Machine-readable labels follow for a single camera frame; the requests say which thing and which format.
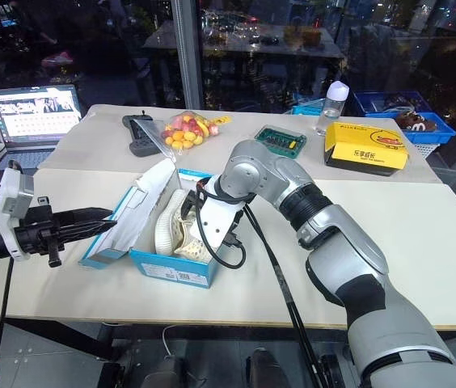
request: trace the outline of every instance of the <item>yellow box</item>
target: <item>yellow box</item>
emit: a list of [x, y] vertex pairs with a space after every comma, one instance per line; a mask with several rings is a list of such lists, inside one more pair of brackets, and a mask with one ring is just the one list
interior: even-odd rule
[[332, 123], [325, 137], [328, 166], [391, 175], [406, 166], [408, 152], [399, 133], [368, 125]]

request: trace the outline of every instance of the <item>black remote control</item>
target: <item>black remote control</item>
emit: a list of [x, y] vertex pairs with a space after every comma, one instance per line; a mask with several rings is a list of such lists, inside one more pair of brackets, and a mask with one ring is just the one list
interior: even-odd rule
[[129, 144], [129, 149], [133, 155], [143, 158], [161, 152], [160, 149], [154, 144], [144, 129], [135, 120], [148, 120], [152, 121], [151, 116], [146, 115], [144, 111], [141, 111], [141, 115], [132, 115], [122, 117], [122, 124], [129, 129], [131, 138], [133, 141]]

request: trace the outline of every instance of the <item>bottle cap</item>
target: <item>bottle cap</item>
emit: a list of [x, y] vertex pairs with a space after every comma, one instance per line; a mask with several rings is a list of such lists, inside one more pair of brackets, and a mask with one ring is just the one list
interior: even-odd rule
[[331, 83], [328, 87], [327, 98], [332, 101], [346, 101], [350, 88], [341, 81]]

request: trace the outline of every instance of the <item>shoe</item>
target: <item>shoe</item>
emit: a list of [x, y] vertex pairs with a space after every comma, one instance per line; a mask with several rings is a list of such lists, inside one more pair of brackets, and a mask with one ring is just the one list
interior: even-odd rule
[[202, 263], [208, 263], [212, 256], [206, 249], [204, 243], [193, 237], [190, 234], [190, 228], [196, 220], [196, 212], [191, 210], [188, 212], [187, 219], [182, 220], [181, 217], [178, 217], [181, 233], [183, 234], [183, 241], [178, 248], [174, 250], [175, 255], [184, 257], [185, 259], [193, 261], [201, 261]]
[[154, 248], [159, 255], [170, 256], [180, 242], [183, 241], [183, 232], [178, 222], [181, 204], [187, 197], [187, 192], [177, 189], [165, 210], [159, 215], [154, 229]]
[[177, 255], [193, 261], [208, 263], [212, 256], [204, 243], [190, 234], [190, 228], [196, 220], [196, 211], [192, 208], [185, 219], [181, 217], [181, 206], [187, 198], [187, 192], [176, 190], [165, 210], [156, 221], [154, 247], [159, 255]]

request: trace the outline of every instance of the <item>box lid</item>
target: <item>box lid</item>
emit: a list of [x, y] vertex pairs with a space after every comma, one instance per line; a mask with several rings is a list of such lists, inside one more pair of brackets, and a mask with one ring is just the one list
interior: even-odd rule
[[331, 158], [402, 169], [408, 152], [399, 133], [359, 124], [332, 123], [325, 137]]

